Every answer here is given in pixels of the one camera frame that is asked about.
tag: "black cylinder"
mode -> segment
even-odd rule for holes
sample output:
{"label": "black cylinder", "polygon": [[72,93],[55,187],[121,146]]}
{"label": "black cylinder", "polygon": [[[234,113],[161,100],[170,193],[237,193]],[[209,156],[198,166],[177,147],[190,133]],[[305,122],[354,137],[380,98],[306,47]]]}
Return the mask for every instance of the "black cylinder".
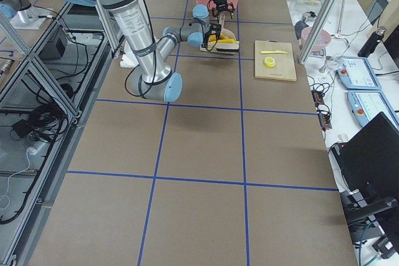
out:
{"label": "black cylinder", "polygon": [[366,43],[363,45],[363,47],[360,49],[357,56],[368,57],[371,53],[373,53],[377,45],[384,38],[385,31],[387,31],[387,29],[381,26],[377,29],[377,31],[373,32],[366,41]]}

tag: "black monitor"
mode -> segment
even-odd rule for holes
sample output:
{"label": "black monitor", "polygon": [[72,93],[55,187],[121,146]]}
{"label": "black monitor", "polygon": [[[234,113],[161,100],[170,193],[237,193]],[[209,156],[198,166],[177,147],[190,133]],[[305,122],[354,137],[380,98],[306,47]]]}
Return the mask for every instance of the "black monitor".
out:
{"label": "black monitor", "polygon": [[[384,113],[340,149],[338,162],[348,187],[358,189],[368,204],[386,197],[399,200],[399,131]],[[399,209],[375,217],[399,252]]]}

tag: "white table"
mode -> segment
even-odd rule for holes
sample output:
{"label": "white table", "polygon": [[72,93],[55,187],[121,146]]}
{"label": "white table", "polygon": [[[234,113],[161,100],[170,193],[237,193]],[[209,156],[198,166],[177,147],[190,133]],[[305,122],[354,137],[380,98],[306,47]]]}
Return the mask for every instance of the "white table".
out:
{"label": "white table", "polygon": [[[299,21],[303,15],[303,13],[307,11],[313,11],[316,14],[319,13],[321,5],[320,4],[311,4],[310,2],[298,1],[298,0],[287,0],[287,4],[289,6],[290,15],[292,19],[292,24],[295,25],[297,21]],[[330,34],[335,34],[338,29],[339,16],[341,11],[342,0],[337,0],[335,2],[334,8],[330,13],[330,16],[325,23],[324,30],[326,30]],[[365,41],[368,38],[368,33],[372,28],[370,22],[368,21],[365,13],[360,7],[357,0],[346,0],[345,8],[344,8],[344,17],[342,23],[342,32],[341,34],[351,34],[359,30],[361,24],[368,26],[364,31],[359,32],[358,36],[352,40],[356,35],[352,35],[346,37],[349,42],[352,41],[350,48],[345,52],[345,56],[357,56],[358,51],[364,45]],[[309,26],[312,26],[313,22],[307,22]],[[346,50],[346,44],[342,39],[332,39],[332,42],[327,46],[326,52],[327,55],[335,56],[341,55]],[[378,63],[378,58],[382,54],[386,52],[386,48],[381,43],[377,46],[375,52],[370,55],[368,60],[373,68],[379,69],[380,65]],[[389,54],[385,54],[380,59],[381,64],[383,65],[382,70],[376,70],[375,73],[387,73],[391,71],[398,70],[392,58]],[[307,74],[312,76],[315,81],[318,83],[321,77],[319,72],[319,68],[323,66],[324,59],[309,57],[305,63],[305,67],[307,70]],[[379,82],[382,85],[382,91],[387,96],[388,101],[394,109],[399,109],[399,74],[387,75],[378,78]],[[309,84],[312,84],[313,80],[309,78]],[[342,136],[347,136],[347,139],[350,140],[360,129],[360,125],[357,123],[357,120],[353,116],[352,110],[347,101],[347,90],[341,84],[338,77],[334,82],[334,90],[332,88],[326,93],[324,97],[324,102],[332,108],[332,129],[326,131],[325,145],[327,148],[338,141],[347,141],[342,140]],[[335,161],[335,158],[330,154],[330,162],[332,165],[332,169],[334,170],[335,180],[337,185],[341,191],[346,190],[345,184],[342,180],[342,175],[340,173],[339,167]],[[372,244],[377,240],[370,239],[363,247],[362,247],[362,264],[368,262],[376,252],[372,248]],[[378,258],[373,262],[372,265],[375,266],[397,266],[399,265],[399,255],[394,254],[388,260],[383,260]]]}

